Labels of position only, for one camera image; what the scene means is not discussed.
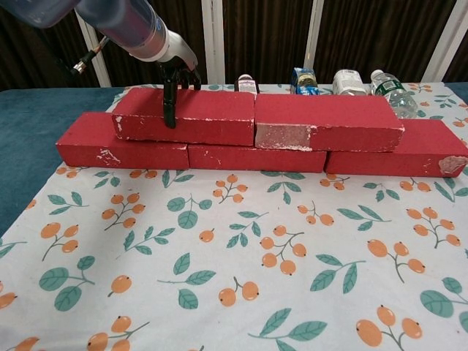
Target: red brick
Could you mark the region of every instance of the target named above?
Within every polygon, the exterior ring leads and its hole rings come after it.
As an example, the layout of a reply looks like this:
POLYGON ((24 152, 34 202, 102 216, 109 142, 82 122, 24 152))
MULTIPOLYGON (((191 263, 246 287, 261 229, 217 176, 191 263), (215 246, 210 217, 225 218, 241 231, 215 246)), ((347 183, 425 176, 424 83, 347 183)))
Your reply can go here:
POLYGON ((191 168, 210 170, 323 171, 325 151, 291 151, 245 146, 189 145, 191 168))
POLYGON ((189 168, 186 144, 120 140, 114 133, 110 113, 84 113, 56 143, 70 166, 189 168))
POLYGON ((404 128, 383 97, 260 94, 255 102, 258 148, 383 152, 404 128))
POLYGON ((468 163, 468 148, 436 120, 402 120, 405 132, 390 153, 332 151, 328 173, 369 176, 456 177, 468 163))
POLYGON ((163 90, 133 88, 113 111, 121 139, 253 146, 254 95, 178 90, 175 129, 164 124, 163 90))

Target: floral tablecloth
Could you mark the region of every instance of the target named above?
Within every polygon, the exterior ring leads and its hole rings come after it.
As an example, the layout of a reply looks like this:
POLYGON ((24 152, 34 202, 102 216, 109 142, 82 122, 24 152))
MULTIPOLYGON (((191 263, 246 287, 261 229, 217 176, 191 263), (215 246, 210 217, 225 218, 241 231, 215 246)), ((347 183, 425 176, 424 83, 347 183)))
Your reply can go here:
MULTIPOLYGON (((405 86, 468 140, 449 88, 405 86)), ((61 165, 0 238, 0 350, 468 350, 467 195, 467 169, 61 165)))

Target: white vertical stripe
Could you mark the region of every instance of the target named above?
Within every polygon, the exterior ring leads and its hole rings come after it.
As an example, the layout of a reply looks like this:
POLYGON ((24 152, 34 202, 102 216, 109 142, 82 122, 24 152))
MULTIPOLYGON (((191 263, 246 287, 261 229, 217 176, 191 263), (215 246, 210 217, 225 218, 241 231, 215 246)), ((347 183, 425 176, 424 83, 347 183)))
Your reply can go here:
POLYGON ((468 0, 457 0, 421 82, 440 82, 468 30, 468 0))
POLYGON ((322 20, 323 3, 325 0, 314 0, 310 16, 309 36, 307 37, 306 56, 304 67, 314 68, 315 51, 319 39, 320 21, 322 20))
POLYGON ((201 0, 208 84, 224 84, 224 29, 222 0, 201 0))
MULTIPOLYGON (((88 50, 93 50, 99 44, 99 40, 96 36, 96 31, 93 27, 88 25, 76 12, 76 17, 78 23, 80 24, 81 33, 83 33, 83 38, 86 43, 88 50)), ((95 58, 93 58, 94 71, 96 71, 97 80, 101 88, 107 88, 112 86, 110 84, 109 74, 107 73, 107 67, 105 66, 104 56, 102 53, 98 53, 95 58)))

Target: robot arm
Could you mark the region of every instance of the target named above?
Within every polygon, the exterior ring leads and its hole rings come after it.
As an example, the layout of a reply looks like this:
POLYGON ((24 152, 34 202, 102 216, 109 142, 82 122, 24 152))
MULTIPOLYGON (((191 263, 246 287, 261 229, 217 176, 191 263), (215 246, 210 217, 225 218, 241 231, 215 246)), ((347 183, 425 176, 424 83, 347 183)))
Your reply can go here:
POLYGON ((85 22, 141 61, 157 61, 164 78, 164 114, 176 126, 177 85, 200 89, 197 57, 182 37, 167 29, 146 0, 0 0, 0 6, 37 28, 59 22, 75 8, 85 22))

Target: curtain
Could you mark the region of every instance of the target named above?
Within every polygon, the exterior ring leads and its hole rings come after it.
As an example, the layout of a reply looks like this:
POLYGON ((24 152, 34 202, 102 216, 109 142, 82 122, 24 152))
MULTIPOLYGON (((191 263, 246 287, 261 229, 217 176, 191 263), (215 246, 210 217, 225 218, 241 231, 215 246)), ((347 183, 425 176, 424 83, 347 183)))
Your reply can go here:
MULTIPOLYGON (((150 0, 149 3, 170 31, 182 36, 198 58, 198 72, 206 83, 205 39, 200 0, 150 0)), ((113 86, 163 83, 154 62, 142 62, 109 42, 104 50, 105 63, 113 86)))
POLYGON ((444 76, 444 82, 468 82, 468 31, 444 76))
POLYGON ((226 82, 289 83, 302 67, 312 0, 223 0, 226 82))
MULTIPOLYGON (((73 12, 54 27, 41 32, 69 67, 88 51, 73 12)), ((3 8, 0 8, 0 48, 0 91, 99 86, 93 67, 73 83, 67 82, 34 29, 3 8)))
POLYGON ((319 83, 338 69, 365 82, 375 69, 418 82, 456 0, 325 0, 314 68, 319 83))

